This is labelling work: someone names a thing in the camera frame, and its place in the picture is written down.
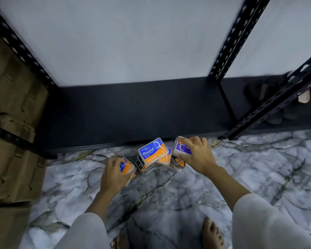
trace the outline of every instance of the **white wall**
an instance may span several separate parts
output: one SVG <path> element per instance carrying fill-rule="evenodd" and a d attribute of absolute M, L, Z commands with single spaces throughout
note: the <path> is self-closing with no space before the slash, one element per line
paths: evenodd
<path fill-rule="evenodd" d="M 206 76 L 243 0 L 0 0 L 60 86 Z M 226 77 L 311 56 L 311 0 L 271 0 Z"/>
<path fill-rule="evenodd" d="M 225 77 L 283 74 L 311 57 L 311 0 L 270 0 Z"/>
<path fill-rule="evenodd" d="M 0 0 L 61 86 L 208 74 L 243 0 Z"/>

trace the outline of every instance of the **marble tile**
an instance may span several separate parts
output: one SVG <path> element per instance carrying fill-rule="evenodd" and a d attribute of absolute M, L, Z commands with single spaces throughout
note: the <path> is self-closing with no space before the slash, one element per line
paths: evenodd
<path fill-rule="evenodd" d="M 50 161 L 20 249 L 53 248 L 99 191 L 101 161 L 135 157 L 138 148 L 67 153 Z M 311 130 L 225 140 L 213 153 L 236 180 L 311 233 Z M 126 229 L 133 248 L 201 248 L 206 216 L 230 248 L 232 213 L 212 182 L 189 166 L 180 173 L 156 168 L 113 199 L 105 226 L 110 240 Z"/>

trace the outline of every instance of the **stack of boxes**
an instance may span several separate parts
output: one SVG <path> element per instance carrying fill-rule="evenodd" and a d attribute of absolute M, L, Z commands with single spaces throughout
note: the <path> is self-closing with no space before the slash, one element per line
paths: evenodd
<path fill-rule="evenodd" d="M 0 38 L 0 127 L 29 142 L 41 119 L 47 89 Z M 45 159 L 0 139 L 0 249 L 18 248 L 41 194 Z"/>

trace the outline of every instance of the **bare foot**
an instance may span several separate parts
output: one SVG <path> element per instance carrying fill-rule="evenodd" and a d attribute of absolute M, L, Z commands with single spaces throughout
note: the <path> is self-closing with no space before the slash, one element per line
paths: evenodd
<path fill-rule="evenodd" d="M 225 249 L 219 228 L 209 218 L 204 219 L 202 238 L 204 249 Z"/>
<path fill-rule="evenodd" d="M 120 231 L 119 235 L 111 242 L 111 249 L 129 249 L 128 234 L 126 229 Z"/>

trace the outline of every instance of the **white sleeve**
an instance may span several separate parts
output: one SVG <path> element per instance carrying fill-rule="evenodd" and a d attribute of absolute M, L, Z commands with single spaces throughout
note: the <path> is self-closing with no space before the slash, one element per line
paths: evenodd
<path fill-rule="evenodd" d="M 310 249 L 311 235 L 256 194 L 241 197 L 233 210 L 234 249 Z"/>
<path fill-rule="evenodd" d="M 78 216 L 54 249 L 108 249 L 109 241 L 101 218 L 95 213 Z"/>

